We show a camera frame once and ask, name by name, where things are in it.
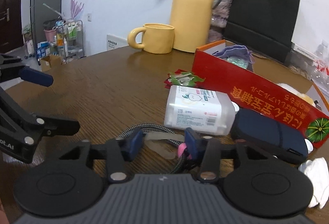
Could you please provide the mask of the left water bottle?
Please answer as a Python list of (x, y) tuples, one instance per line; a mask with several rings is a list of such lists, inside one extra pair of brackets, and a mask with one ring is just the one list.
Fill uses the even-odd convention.
[(328, 96), (328, 42), (323, 40), (314, 52), (316, 61), (309, 76), (313, 82)]

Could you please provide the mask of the red green candy wrappers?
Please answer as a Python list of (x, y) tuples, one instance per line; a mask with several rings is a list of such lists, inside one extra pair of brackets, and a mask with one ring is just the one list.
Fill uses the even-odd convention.
[(170, 89), (171, 86), (186, 86), (186, 87), (199, 87), (200, 83), (205, 81), (191, 71), (178, 69), (173, 73), (168, 74), (168, 78), (164, 81), (164, 87)]

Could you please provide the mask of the navy blue zip pouch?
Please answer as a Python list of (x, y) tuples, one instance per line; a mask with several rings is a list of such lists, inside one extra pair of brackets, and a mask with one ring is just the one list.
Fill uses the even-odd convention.
[(233, 140), (251, 142), (290, 164), (299, 165), (308, 156), (300, 131), (246, 108), (236, 114), (230, 135)]

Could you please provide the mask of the purple knitted cloth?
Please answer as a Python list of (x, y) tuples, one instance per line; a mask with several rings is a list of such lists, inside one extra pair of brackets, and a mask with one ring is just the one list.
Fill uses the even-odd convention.
[(231, 45), (229, 47), (225, 47), (221, 51), (214, 52), (212, 55), (220, 59), (236, 57), (248, 61), (249, 63), (254, 63), (251, 51), (249, 51), (249, 49), (245, 45)]

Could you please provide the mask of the white flat box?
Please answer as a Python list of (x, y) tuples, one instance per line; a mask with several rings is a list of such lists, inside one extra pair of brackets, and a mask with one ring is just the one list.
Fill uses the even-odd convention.
[(291, 51), (291, 64), (295, 67), (299, 67), (302, 70), (312, 67), (316, 61), (314, 52), (311, 52), (300, 45), (292, 43)]

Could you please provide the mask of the small cardboard box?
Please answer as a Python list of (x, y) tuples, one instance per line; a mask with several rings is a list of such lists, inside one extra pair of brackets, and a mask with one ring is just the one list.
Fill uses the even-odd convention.
[(40, 59), (40, 64), (42, 72), (46, 72), (51, 68), (60, 66), (62, 64), (62, 58), (58, 55), (49, 55)]

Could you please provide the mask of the white tissue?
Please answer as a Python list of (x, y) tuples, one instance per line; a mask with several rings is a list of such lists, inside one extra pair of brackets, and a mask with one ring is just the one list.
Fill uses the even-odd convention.
[(324, 208), (328, 201), (328, 165), (324, 157), (307, 160), (302, 163), (298, 170), (306, 175), (313, 185), (313, 195), (308, 207), (318, 206)]

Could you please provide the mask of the dark brown door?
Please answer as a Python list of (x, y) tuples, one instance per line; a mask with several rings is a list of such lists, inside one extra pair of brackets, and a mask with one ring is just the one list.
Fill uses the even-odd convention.
[(23, 46), (21, 0), (0, 0), (0, 51), (7, 53)]

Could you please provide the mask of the yellow thermos jug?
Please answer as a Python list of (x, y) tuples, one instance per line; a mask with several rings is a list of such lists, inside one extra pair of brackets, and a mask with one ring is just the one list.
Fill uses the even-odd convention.
[(222, 0), (173, 0), (169, 24), (175, 28), (173, 48), (194, 53), (207, 42), (212, 10)]

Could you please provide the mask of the clear cotton swab box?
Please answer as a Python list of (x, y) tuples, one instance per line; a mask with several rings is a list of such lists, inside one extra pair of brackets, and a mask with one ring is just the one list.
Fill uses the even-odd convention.
[(181, 130), (190, 127), (199, 133), (225, 136), (230, 133), (238, 111), (238, 105), (225, 93), (173, 85), (164, 126)]

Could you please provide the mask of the black paper shopping bag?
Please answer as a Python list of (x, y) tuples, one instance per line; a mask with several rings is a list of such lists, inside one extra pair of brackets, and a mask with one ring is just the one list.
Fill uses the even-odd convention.
[(224, 38), (285, 63), (300, 0), (232, 0)]

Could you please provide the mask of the yellow ceramic mug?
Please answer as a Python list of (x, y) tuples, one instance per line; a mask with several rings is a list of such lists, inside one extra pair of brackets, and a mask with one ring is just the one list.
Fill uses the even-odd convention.
[(128, 45), (152, 54), (168, 54), (172, 51), (175, 28), (167, 24), (146, 23), (130, 31)]

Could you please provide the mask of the red orange cardboard box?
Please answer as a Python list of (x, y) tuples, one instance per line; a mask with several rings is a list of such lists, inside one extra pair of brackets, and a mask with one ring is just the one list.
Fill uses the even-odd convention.
[[(320, 148), (328, 140), (328, 101), (320, 89), (302, 75), (263, 56), (255, 56), (251, 70), (245, 70), (212, 55), (228, 45), (230, 42), (221, 40), (196, 50), (192, 71), (205, 79), (200, 86), (227, 93), (240, 107), (299, 130), (315, 148)], [(306, 94), (316, 107), (277, 83)]]

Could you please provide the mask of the iridescent plastic packet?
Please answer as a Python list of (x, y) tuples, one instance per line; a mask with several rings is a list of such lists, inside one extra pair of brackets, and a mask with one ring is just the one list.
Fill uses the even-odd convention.
[(248, 60), (245, 60), (243, 58), (239, 58), (239, 57), (228, 57), (226, 59), (227, 62), (231, 63), (231, 64), (234, 64), (240, 68), (243, 68), (245, 70), (248, 69), (248, 66), (249, 66), (249, 61)]

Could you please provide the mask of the pink textured vase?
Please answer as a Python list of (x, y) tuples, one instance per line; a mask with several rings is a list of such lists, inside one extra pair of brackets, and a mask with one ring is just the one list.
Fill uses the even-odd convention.
[(232, 0), (222, 0), (220, 4), (212, 10), (210, 30), (207, 42), (215, 42), (223, 39), (227, 19), (230, 14)]

